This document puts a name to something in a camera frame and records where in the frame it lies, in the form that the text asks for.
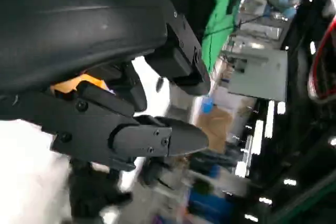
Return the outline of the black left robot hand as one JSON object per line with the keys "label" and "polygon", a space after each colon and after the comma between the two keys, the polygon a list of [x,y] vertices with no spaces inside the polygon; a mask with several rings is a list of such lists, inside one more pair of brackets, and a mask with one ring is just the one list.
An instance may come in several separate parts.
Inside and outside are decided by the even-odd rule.
{"label": "black left robot hand", "polygon": [[138,56],[208,94],[201,46],[170,0],[1,0],[1,119],[40,125],[53,151],[117,170],[206,149],[199,128],[143,115]]}

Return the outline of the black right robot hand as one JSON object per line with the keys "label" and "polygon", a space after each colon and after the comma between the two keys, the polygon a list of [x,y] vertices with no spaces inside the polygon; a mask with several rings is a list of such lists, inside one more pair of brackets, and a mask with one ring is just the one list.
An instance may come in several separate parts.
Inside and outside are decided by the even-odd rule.
{"label": "black right robot hand", "polygon": [[[133,201],[133,193],[118,188],[121,172],[109,168],[107,172],[95,170],[89,162],[70,159],[68,179],[72,223],[103,223],[100,212],[111,206],[124,207]],[[173,166],[162,157],[146,158],[140,169],[139,179],[144,187],[153,188],[158,183],[171,188],[160,180],[164,170]]]}

